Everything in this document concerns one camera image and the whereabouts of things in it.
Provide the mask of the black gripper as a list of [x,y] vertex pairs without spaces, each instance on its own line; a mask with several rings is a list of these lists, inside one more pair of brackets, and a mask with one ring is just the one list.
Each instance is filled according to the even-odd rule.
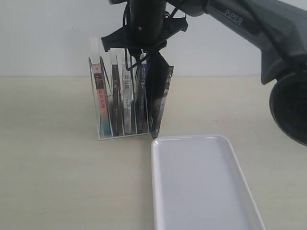
[[166,0],[126,0],[122,27],[101,38],[106,52],[112,48],[127,49],[132,56],[141,51],[156,52],[167,40],[188,28],[186,17],[166,16]]

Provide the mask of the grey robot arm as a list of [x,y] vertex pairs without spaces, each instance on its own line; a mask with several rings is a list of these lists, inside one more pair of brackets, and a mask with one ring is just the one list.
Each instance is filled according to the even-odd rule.
[[261,83],[276,81],[271,115],[290,139],[307,143],[307,12],[279,0],[128,0],[123,25],[102,37],[105,51],[121,48],[137,63],[153,60],[168,38],[186,31],[186,18],[207,14],[261,51]]

